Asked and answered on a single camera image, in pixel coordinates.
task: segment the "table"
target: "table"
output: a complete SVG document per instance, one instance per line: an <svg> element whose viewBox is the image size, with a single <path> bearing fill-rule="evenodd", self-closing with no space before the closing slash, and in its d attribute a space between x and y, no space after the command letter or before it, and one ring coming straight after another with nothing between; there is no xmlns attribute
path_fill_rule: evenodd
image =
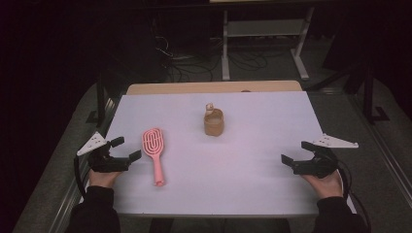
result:
<svg viewBox="0 0 412 233"><path fill-rule="evenodd" d="M195 93L200 86L203 92ZM254 92L235 92L245 87ZM270 92L271 87L284 91ZM168 89L172 94L164 94ZM117 180L115 209L120 214L169 217L316 215L312 187L281 163L281 153L298 160L312 158L300 142L323 133L306 92L297 89L297 82L273 81L131 86L106 137L123 136L125 143L111 155L141 149L143 132L161 128L166 185L153 185L153 163L143 154ZM220 137L203 132L208 102L223 110L225 130Z"/></svg>

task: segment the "black cable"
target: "black cable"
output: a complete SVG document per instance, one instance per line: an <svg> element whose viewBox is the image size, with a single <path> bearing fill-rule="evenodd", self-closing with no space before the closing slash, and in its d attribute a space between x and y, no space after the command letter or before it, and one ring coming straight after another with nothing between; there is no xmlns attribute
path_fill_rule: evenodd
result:
<svg viewBox="0 0 412 233"><path fill-rule="evenodd" d="M367 232L372 232L372 225L370 223L370 218L369 218L369 214L367 213L366 207L363 205L363 203L361 202L360 198L354 193L354 191L352 190L352 173L351 170L349 169L349 166L343 162L342 160L338 160L338 162L340 162L341 164L343 164L343 166L345 167L346 171L349 174L349 180L348 180L348 193L353 196L355 198L355 200L357 201L357 203L360 205L360 208L363 212L365 221L366 221L366 227L367 227Z"/></svg>
<svg viewBox="0 0 412 233"><path fill-rule="evenodd" d="M287 49L287 50L279 51L279 52L276 53L276 54L271 54L271 55L266 55L266 54L264 54L263 56L266 57L266 58L278 57L278 56L281 56L281 55L284 55L284 54L290 53L290 52L291 52L291 51L290 51L289 49Z"/></svg>
<svg viewBox="0 0 412 233"><path fill-rule="evenodd" d="M238 51L236 52L240 57L242 57L242 59L246 60L246 61L256 61L259 57L261 57L261 54L254 54L252 51L248 51L248 52L241 52Z"/></svg>
<svg viewBox="0 0 412 233"><path fill-rule="evenodd" d="M261 56L261 55L255 55L255 57L251 58L251 57L248 57L245 52L237 52L237 53L245 61L254 61L256 63L256 67L259 68L259 69L267 67L267 59L265 57ZM258 62L259 59L263 60L263 64L260 64Z"/></svg>
<svg viewBox="0 0 412 233"><path fill-rule="evenodd" d="M186 82L189 81L189 76L188 76L187 74L183 74L182 71L181 71L178 67L176 67L176 66L174 66L174 65L170 65L170 67L172 68L172 71L173 71L173 69L175 69L175 70L177 70L177 71L179 72L179 74L176 75L176 76L179 75L179 79L177 79L177 83L180 83L180 82L182 81L182 77L183 77L183 76L185 76L185 77L188 78L188 79L186 80Z"/></svg>
<svg viewBox="0 0 412 233"><path fill-rule="evenodd" d="M194 58L197 58L197 57L194 56L194 57L189 57L187 59L194 59ZM183 66L200 65L200 64L203 64L204 62L205 62L204 60L193 61L192 63L185 61L185 59L173 60L174 65L183 65Z"/></svg>
<svg viewBox="0 0 412 233"><path fill-rule="evenodd" d="M218 66L218 64L220 63L221 60L217 59L217 61L213 64L212 68L208 68L205 65L200 65L200 64L205 63L206 60L208 60L208 58L206 58L205 56L200 55L200 54L198 56L195 56L194 58L200 59L200 60L199 61L194 61L194 62L189 62L189 63L187 63L187 62L186 63L181 63L181 61L173 62L171 67L172 67L172 69L174 68L174 69L178 70L181 76L183 75L182 72L186 72L186 73L190 73L190 74L209 73L210 74L210 82L211 82L214 78L212 71L216 69L216 67ZM192 71L190 69L187 69L186 67L200 68L200 69L202 69L202 71Z"/></svg>
<svg viewBox="0 0 412 233"><path fill-rule="evenodd" d="M257 70L261 69L260 67L255 67L255 66L252 66L252 65L250 65L250 64L248 64L248 63L242 62L242 61L236 59L234 56L228 55L227 57L228 57L228 58L230 59L230 61L231 61L235 66L237 66L239 69L242 69L242 70L245 70L245 71L257 71ZM241 65L249 66L249 67L251 67L251 69L244 68L244 67L242 67Z"/></svg>

